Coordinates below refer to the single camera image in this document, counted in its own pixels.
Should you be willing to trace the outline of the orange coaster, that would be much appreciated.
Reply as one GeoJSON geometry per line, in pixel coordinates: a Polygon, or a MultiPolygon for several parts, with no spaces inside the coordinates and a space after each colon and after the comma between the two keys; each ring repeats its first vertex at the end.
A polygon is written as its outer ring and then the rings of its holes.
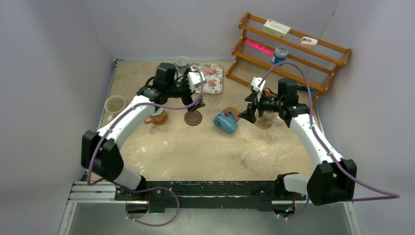
{"type": "Polygon", "coordinates": [[[227,108],[225,108],[225,111],[232,112],[234,114],[234,116],[235,116],[235,121],[236,122],[239,121],[239,116],[238,115],[240,114],[240,111],[237,108],[235,108],[235,107],[227,107],[227,108]]]}

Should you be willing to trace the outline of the dark wooden coaster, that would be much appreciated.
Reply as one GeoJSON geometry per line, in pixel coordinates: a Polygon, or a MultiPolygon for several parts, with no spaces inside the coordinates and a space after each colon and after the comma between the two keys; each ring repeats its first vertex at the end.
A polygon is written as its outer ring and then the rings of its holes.
{"type": "Polygon", "coordinates": [[[203,119],[202,114],[199,111],[186,112],[184,115],[184,121],[187,125],[196,126],[201,123],[203,119]]]}

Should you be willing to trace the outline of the woven rattan coaster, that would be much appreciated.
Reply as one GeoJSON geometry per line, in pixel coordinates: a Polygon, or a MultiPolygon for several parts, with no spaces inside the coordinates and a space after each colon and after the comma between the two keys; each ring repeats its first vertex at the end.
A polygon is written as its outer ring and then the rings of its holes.
{"type": "Polygon", "coordinates": [[[271,128],[273,125],[272,121],[262,121],[262,120],[257,120],[255,122],[255,126],[260,128],[260,129],[269,129],[271,128]]]}

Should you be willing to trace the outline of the tall beige mug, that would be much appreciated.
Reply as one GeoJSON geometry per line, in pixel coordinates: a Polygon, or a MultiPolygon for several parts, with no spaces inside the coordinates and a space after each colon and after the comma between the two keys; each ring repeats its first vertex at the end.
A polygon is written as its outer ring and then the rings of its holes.
{"type": "Polygon", "coordinates": [[[263,114],[257,118],[257,120],[272,121],[275,126],[278,126],[283,122],[278,113],[272,111],[264,111],[263,114]]]}

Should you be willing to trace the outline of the blue mug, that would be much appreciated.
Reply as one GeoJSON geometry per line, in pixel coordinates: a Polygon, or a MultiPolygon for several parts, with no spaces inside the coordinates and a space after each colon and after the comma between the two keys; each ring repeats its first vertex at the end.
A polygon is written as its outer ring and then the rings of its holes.
{"type": "Polygon", "coordinates": [[[227,134],[232,134],[237,129],[237,115],[232,111],[222,110],[213,119],[213,123],[216,127],[227,134]]]}

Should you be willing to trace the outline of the light wooden coaster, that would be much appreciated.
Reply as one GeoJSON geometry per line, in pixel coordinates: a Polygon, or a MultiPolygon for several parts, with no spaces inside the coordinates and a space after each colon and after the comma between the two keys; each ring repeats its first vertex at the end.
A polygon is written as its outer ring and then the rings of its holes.
{"type": "Polygon", "coordinates": [[[164,118],[161,121],[154,121],[153,124],[154,125],[163,125],[168,121],[168,113],[164,114],[164,118]]]}

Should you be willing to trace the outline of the pink mug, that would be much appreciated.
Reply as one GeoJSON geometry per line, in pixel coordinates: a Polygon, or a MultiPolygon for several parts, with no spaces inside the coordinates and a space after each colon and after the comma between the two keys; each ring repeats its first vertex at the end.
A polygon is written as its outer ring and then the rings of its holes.
{"type": "Polygon", "coordinates": [[[164,114],[167,113],[164,108],[159,108],[153,115],[148,117],[144,123],[153,124],[154,121],[161,121],[164,118],[164,114]]]}

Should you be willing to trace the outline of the beige mug with pattern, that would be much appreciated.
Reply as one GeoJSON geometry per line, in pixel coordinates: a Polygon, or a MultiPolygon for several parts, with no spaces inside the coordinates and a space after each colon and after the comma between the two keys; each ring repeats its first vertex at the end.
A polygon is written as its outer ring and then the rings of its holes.
{"type": "Polygon", "coordinates": [[[112,121],[126,106],[125,98],[120,95],[109,97],[104,104],[104,109],[109,113],[107,121],[112,121]]]}

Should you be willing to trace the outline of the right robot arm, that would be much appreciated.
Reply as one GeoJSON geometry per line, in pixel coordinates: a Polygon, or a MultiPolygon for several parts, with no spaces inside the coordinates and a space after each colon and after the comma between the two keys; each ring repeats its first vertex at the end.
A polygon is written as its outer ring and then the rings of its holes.
{"type": "Polygon", "coordinates": [[[239,117],[251,123],[265,112],[277,113],[299,138],[315,164],[310,177],[299,173],[286,173],[277,176],[275,193],[280,199],[287,199],[293,193],[307,196],[316,205],[349,201],[353,198],[357,165],[346,160],[329,144],[313,120],[312,111],[299,103],[297,83],[290,78],[278,81],[276,96],[266,95],[265,80],[252,79],[251,94],[245,98],[247,109],[239,117]]]}

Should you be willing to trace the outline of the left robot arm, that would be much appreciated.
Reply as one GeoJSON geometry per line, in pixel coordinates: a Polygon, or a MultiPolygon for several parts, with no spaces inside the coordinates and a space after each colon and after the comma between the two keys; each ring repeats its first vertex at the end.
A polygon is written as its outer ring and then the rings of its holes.
{"type": "Polygon", "coordinates": [[[180,74],[171,63],[160,63],[154,76],[141,87],[133,100],[104,127],[86,131],[81,141],[81,165],[88,171],[87,183],[91,174],[127,188],[127,194],[133,200],[140,200],[146,194],[146,179],[129,170],[123,161],[120,149],[135,129],[160,109],[176,110],[176,106],[167,106],[170,98],[179,98],[184,104],[182,109],[195,111],[205,106],[201,94],[196,99],[192,95],[202,89],[206,79],[196,67],[191,66],[180,74]]]}

